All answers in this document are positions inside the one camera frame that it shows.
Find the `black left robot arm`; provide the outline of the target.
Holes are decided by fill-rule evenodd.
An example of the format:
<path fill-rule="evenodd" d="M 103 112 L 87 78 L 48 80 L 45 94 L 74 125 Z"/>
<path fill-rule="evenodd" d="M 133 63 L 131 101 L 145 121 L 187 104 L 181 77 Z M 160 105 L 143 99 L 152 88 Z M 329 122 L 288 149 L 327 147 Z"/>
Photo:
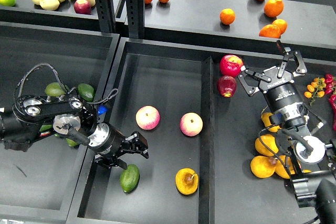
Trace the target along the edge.
<path fill-rule="evenodd" d="M 44 96 L 23 95 L 25 81 L 31 73 L 48 67 L 57 87 Z M 103 99 L 88 101 L 78 88 L 68 88 L 56 69 L 48 63 L 32 67 L 17 84 L 10 109 L 1 109 L 1 143 L 5 149 L 26 152 L 34 143 L 58 134 L 94 151 L 93 161 L 106 168 L 127 168 L 120 159 L 124 154 L 149 158 L 148 142 L 138 132 L 124 136 L 108 122 L 99 122 L 99 106 L 117 95 L 117 89 Z"/>

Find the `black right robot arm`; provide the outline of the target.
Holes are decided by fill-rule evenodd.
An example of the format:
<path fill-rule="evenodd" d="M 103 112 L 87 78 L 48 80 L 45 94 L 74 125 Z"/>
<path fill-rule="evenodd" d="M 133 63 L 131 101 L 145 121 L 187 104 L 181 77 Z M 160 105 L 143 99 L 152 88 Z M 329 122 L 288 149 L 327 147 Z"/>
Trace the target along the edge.
<path fill-rule="evenodd" d="M 315 209 L 311 223 L 335 223 L 335 140 L 324 143 L 314 136 L 326 121 L 308 108 L 295 86 L 294 78 L 307 73 L 301 53 L 280 40 L 277 47 L 283 55 L 280 65 L 261 73 L 242 66 L 238 80 L 248 96 L 263 93 L 271 126 L 280 126 L 290 142 L 281 164 L 299 207 Z"/>

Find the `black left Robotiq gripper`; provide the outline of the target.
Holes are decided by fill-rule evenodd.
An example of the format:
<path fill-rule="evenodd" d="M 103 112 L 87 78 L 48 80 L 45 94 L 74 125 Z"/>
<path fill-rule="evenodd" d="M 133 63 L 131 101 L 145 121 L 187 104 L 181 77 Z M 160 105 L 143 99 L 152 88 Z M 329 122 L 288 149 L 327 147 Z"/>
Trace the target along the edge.
<path fill-rule="evenodd" d="M 88 139 L 88 147 L 95 153 L 93 162 L 104 168 L 120 167 L 127 170 L 127 163 L 119 159 L 126 153 L 138 153 L 149 158 L 148 141 L 139 131 L 125 137 L 109 123 L 99 123 Z"/>

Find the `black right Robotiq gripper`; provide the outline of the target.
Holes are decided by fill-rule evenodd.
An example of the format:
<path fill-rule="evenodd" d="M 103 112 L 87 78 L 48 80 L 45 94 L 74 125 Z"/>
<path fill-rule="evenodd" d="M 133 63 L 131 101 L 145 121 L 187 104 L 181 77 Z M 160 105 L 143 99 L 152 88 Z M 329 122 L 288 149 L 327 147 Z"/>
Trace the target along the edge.
<path fill-rule="evenodd" d="M 294 129 L 304 126 L 306 120 L 303 101 L 293 83 L 293 77 L 304 76 L 307 68 L 300 51 L 285 48 L 280 40 L 277 40 L 276 44 L 284 56 L 280 67 L 272 67 L 259 73 L 242 66 L 237 78 L 249 97 L 259 90 L 263 92 L 274 115 L 272 122 L 285 129 Z M 290 59 L 293 59 L 297 66 L 293 73 L 285 70 Z"/>

